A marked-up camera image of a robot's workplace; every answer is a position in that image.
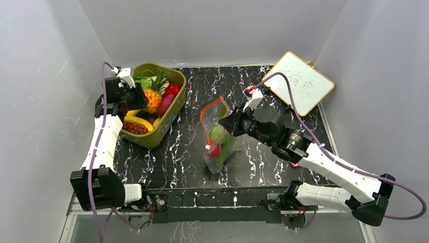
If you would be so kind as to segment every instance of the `plastic basket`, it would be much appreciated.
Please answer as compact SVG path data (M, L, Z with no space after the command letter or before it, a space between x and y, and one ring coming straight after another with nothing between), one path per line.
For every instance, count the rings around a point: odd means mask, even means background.
M125 130L121 130L120 135L125 139L130 140L131 142L137 143L146 148L154 148L158 146L164 135L167 133L168 129L171 127L173 121L176 119L176 116L179 114L180 109L182 109L185 104L185 86L186 79L183 73L176 71L171 68L159 66L155 63L143 63L137 66L134 69L134 77L149 76L149 73L159 73L163 71L165 75L168 76L168 81L173 85L180 85L182 88L179 93L176 95L173 103L168 108L167 112L162 116L159 124L149 133L143 135L136 135Z

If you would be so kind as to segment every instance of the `red fruit in bag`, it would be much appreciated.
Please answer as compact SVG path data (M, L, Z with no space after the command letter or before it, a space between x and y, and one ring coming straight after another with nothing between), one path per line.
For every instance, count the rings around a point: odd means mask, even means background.
M208 154L209 157L215 158L221 155L221 145L218 144L216 145L216 147L213 149L213 151L211 153Z

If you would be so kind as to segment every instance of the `clear plastic bag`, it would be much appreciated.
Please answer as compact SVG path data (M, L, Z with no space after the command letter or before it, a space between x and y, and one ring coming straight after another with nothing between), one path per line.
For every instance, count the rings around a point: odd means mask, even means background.
M213 174L222 170L224 162L234 152L236 138L218 124L220 119L230 113L223 96L207 105L201 112L200 120L207 136L204 159Z

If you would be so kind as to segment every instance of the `black marble table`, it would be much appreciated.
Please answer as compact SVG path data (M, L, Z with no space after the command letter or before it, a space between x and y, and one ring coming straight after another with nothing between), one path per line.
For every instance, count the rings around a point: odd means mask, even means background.
M311 184L332 184L324 177L304 168L293 168L278 159L270 148L244 135L242 150L225 162L219 174L213 175L202 159L206 136L200 123L202 109L220 95L232 108L246 101L244 88L255 85L270 70L270 66L231 66L180 68L188 83L187 100L161 144L147 149L119 138L116 173L123 183L144 183L148 188L214 188L287 186L292 180ZM287 124L303 129L286 104L271 92L266 92L263 106L273 106L287 115ZM331 150L325 126L318 108L306 117L326 148Z

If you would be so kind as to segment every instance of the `handwriting on whiteboard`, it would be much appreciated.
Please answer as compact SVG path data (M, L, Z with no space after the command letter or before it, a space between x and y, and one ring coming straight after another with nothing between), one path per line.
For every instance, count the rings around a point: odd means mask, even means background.
M301 93L303 95L311 97L309 91L313 87L314 79L312 79L312 80L301 80L303 78L300 75L301 72L294 74L294 75L290 75L289 70L286 70L286 69L287 69L287 65L283 69L280 69L279 71L283 72L287 76L289 83L292 82L292 85L294 85L295 87L298 87L301 90Z

